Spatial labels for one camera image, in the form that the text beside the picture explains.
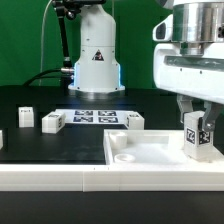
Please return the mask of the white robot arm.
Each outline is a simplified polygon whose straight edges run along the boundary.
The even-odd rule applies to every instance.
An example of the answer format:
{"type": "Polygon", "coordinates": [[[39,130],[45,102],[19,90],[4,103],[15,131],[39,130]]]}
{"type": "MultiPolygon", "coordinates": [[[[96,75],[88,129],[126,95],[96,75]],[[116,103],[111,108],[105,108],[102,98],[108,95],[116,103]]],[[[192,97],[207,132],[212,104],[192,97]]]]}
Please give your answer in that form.
{"type": "MultiPolygon", "coordinates": [[[[172,13],[153,28],[157,42],[153,78],[178,94],[182,116],[191,101],[205,101],[201,129],[211,132],[224,108],[224,0],[155,0],[172,13]]],[[[81,52],[69,89],[87,96],[115,93],[120,66],[115,60],[115,21],[97,1],[81,8],[81,52]]]]}

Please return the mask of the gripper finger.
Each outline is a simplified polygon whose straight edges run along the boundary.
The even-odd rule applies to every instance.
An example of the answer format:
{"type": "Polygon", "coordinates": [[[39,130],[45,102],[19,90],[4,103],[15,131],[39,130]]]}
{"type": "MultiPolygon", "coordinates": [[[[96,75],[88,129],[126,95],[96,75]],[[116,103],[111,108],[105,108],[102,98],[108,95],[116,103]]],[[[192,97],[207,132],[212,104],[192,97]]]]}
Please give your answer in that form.
{"type": "Polygon", "coordinates": [[[180,122],[184,122],[184,115],[193,111],[193,98],[186,95],[177,95],[177,104],[180,110],[180,122]]]}
{"type": "Polygon", "coordinates": [[[215,130],[216,119],[224,109],[224,105],[205,101],[204,108],[204,115],[199,119],[199,129],[204,132],[213,132],[215,130]]]}

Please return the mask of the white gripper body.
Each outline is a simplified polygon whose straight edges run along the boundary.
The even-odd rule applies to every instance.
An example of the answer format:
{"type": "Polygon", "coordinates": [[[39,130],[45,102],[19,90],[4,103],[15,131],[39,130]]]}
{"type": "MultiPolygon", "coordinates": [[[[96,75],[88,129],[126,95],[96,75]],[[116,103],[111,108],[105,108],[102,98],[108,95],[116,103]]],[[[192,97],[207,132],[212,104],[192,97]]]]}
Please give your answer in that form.
{"type": "Polygon", "coordinates": [[[153,29],[153,77],[157,88],[224,104],[224,38],[221,25],[173,14],[153,29]]]}

